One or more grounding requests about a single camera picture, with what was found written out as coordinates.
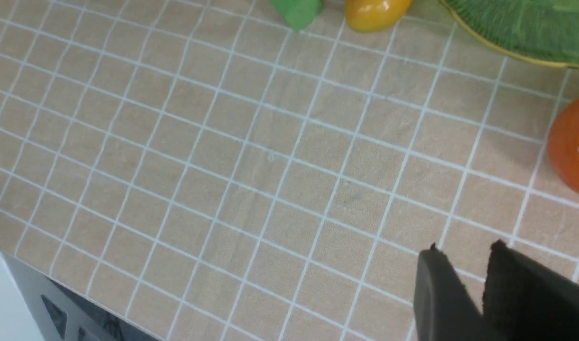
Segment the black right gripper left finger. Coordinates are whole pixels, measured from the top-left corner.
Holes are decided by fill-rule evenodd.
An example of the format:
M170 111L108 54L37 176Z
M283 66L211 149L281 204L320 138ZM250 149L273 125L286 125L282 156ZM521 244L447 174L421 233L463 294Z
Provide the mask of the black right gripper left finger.
M419 341L500 340L434 243L418 256L413 312Z

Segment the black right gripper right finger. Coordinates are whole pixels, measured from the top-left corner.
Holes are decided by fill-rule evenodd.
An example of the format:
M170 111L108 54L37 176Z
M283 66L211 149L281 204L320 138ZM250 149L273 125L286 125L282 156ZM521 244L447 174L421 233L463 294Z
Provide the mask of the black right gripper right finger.
M482 310L508 341L579 341L579 284L501 240L490 247Z

